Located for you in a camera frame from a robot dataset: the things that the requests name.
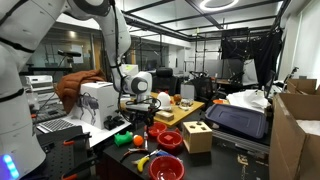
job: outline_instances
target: red bowl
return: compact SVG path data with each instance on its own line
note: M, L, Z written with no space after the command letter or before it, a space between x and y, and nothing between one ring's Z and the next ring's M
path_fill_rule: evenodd
M150 163L149 176L152 180L158 180L161 177L164 177L164 179L181 180L184 176L184 166L175 157L160 156Z
M160 122L154 122L153 126L149 127L149 134L151 136L157 137L160 133L165 132L167 130L167 126Z
M182 143L182 136L175 131L166 131L158 135L157 141L166 149L174 149Z

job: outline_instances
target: white printer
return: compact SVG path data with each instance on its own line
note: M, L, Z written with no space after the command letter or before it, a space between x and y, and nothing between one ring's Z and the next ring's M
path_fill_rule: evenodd
M31 88L32 92L38 94L38 102L43 105L48 99L48 104L59 102L59 97L54 92L53 78L48 75L26 76L26 83Z

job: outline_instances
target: cardboard box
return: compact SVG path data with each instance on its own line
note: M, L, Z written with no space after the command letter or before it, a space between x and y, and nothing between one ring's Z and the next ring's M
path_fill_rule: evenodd
M212 130L204 122L184 122L182 137L190 154L211 151Z
M71 113L99 129L104 129L107 116L115 117L119 93L109 82L81 85L80 95Z
M316 89L317 79L289 79L287 91L292 94L320 95L320 86Z
M320 136L305 133L296 120L320 120L320 96L277 94L269 154L271 180L320 178Z

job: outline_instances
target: orange cloth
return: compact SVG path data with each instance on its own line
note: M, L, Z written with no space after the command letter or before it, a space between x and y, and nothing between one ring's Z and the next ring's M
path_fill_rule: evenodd
M80 71L63 76L55 91L63 103L64 110L69 113L77 101L81 84L106 81L101 70Z

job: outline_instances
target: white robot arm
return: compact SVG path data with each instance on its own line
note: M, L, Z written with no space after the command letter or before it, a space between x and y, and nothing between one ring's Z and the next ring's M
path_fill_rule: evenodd
M99 23L117 91L136 94L138 102L144 101L150 95L152 77L146 72L132 77L120 72L120 57L131 41L114 0L0 0L0 4L0 177L20 179L44 161L45 153L32 131L18 72L61 13Z

